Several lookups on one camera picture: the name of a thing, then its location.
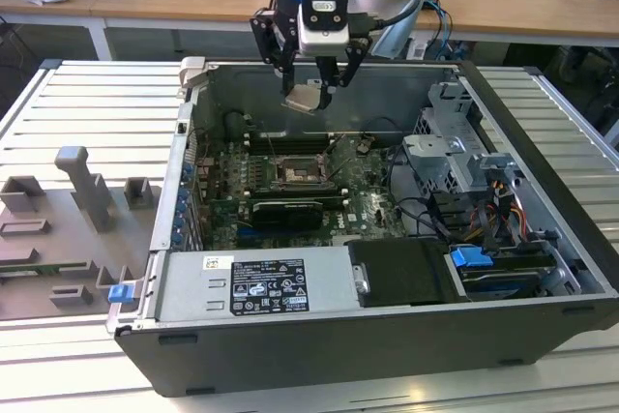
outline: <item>robotic arm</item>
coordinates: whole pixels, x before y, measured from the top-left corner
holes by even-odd
[[[413,14],[421,0],[390,19],[348,12],[348,0],[273,0],[272,10],[258,11],[251,29],[264,63],[282,79],[285,104],[313,113],[325,109],[338,86],[346,87],[368,54],[371,31],[381,30]],[[345,51],[348,63],[340,69],[337,56]],[[320,89],[295,84],[297,53],[315,57]]]

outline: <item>wooden desk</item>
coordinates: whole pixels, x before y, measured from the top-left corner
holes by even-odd
[[[37,7],[0,0],[8,21],[87,27],[101,59],[111,59],[107,27],[249,31],[247,20],[268,0],[70,0]],[[619,46],[619,0],[441,0],[458,40]],[[437,27],[422,12],[420,37]]]

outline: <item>side panel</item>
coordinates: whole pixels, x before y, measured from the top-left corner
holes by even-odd
[[[531,364],[617,317],[608,301],[123,336],[119,330],[115,339],[159,394],[180,397]]]

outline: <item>blue tab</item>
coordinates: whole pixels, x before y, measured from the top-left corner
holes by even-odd
[[[494,262],[482,253],[481,247],[459,247],[451,253],[454,263],[460,266],[492,266]]]
[[[134,292],[135,284],[115,284],[109,288],[107,301],[110,304],[130,304]]]

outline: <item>label sticker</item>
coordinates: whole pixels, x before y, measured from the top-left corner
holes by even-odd
[[[234,255],[205,255],[202,270],[229,270],[233,261]]]
[[[230,311],[235,316],[309,311],[303,260],[235,261]]]

